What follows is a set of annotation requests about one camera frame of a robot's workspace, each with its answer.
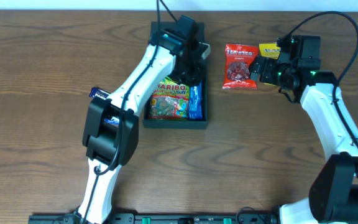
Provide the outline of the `yellow Hacks candy bag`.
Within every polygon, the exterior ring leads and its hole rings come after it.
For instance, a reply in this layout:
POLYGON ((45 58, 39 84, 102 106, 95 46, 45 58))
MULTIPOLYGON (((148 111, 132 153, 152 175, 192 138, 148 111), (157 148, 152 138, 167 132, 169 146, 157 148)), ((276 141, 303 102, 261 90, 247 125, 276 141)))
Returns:
POLYGON ((259 44, 259 50, 263 60, 260 81, 265 84, 276 85, 277 75, 274 75, 273 72, 277 67, 280 47, 276 43, 259 44))

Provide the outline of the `red Hacks candy bag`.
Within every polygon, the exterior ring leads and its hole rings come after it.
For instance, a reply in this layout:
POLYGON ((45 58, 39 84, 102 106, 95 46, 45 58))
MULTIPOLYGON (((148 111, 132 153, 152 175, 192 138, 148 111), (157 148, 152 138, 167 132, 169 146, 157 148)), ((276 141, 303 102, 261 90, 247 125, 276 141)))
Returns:
POLYGON ((223 89, 257 88, 249 67, 258 54, 259 49, 254 46, 226 44, 223 89))

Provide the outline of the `Haribo Worms Zourr bag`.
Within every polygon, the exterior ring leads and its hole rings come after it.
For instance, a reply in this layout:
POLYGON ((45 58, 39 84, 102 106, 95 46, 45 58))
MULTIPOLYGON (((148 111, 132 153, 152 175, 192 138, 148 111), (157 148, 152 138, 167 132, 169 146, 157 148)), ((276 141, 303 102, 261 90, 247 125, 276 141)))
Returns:
POLYGON ((188 118, 190 87, 169 78, 162 80, 150 97, 149 119, 188 118))

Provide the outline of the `blue Eclipse mints tin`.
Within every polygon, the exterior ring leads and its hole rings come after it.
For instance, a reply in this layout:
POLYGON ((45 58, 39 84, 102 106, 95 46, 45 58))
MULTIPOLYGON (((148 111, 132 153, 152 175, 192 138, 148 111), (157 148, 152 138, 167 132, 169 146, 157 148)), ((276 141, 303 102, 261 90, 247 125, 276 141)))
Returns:
POLYGON ((117 117, 105 118, 104 121, 114 126, 118 126, 120 122, 119 118, 117 117))

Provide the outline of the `Dairy Milk chocolate bar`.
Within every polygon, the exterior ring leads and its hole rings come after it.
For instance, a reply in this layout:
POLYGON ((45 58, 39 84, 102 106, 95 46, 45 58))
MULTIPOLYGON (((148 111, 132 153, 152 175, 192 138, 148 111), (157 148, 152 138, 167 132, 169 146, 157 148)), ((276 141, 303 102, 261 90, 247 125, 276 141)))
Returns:
POLYGON ((92 89, 89 93, 90 98, 100 98, 102 100, 105 100, 109 95, 110 95, 109 92, 107 92, 106 90, 103 90, 99 87, 92 87, 92 89))

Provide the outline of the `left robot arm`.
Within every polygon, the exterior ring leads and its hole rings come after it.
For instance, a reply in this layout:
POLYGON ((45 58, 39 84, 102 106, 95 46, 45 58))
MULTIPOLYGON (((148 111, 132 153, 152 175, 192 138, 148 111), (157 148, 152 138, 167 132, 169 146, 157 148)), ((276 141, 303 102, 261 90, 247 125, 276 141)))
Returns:
POLYGON ((80 223, 104 223, 110 216, 119 171, 138 145, 139 116, 157 85, 166 77, 199 85, 209 54, 202 22, 184 15, 176 22, 154 22, 144 56, 127 80, 108 96, 91 100, 82 139, 89 172, 76 211, 80 223))

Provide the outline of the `dark green open box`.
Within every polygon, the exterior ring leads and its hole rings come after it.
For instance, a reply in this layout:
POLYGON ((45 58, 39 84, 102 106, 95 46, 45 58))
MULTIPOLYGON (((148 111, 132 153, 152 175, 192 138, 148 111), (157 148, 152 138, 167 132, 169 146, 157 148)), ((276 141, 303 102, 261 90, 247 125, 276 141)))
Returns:
MULTIPOLYGON (((197 40, 205 42, 204 37, 204 22, 197 22, 199 26, 198 33, 196 35, 197 40)), ((160 27, 165 28, 174 28, 175 22, 161 22, 160 27)), ((150 37, 152 33, 157 30, 157 21, 152 21, 150 25, 150 37)), ((174 120, 174 119, 149 119, 150 111, 150 101, 147 101, 147 104, 144 107, 144 115, 142 124, 144 128, 167 128, 167 129, 206 129, 208 126, 208 60, 204 60, 201 63, 204 67, 204 75, 202 79, 202 94, 201 94, 201 112, 202 119, 199 120, 174 120)))

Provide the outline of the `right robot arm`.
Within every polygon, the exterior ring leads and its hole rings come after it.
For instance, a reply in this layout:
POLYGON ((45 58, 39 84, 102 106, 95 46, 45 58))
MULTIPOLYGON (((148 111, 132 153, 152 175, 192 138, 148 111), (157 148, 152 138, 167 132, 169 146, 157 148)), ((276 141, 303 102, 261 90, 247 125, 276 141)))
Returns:
POLYGON ((336 86, 332 71, 321 70, 318 36, 279 40, 277 59, 258 56, 249 69, 262 83, 292 91, 312 120, 326 163, 308 197, 279 207, 278 223, 358 223, 358 128, 336 86))

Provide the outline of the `blue wafer snack wrapper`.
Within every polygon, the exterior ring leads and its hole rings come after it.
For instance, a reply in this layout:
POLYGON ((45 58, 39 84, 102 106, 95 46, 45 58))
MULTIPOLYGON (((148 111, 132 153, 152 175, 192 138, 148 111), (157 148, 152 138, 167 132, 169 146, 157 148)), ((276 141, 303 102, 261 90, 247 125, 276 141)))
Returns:
POLYGON ((190 120, 202 120, 202 83, 190 87, 188 117, 190 120))

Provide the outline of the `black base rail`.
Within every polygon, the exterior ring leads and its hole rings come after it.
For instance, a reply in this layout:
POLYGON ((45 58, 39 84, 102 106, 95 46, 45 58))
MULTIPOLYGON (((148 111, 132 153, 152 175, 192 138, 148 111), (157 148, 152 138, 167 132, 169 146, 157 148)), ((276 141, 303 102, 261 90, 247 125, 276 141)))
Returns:
MULTIPOLYGON (((65 215, 31 215, 28 224, 80 224, 82 219, 73 213, 65 215)), ((115 213, 105 224, 279 224, 277 215, 241 213, 240 215, 135 215, 115 213)))

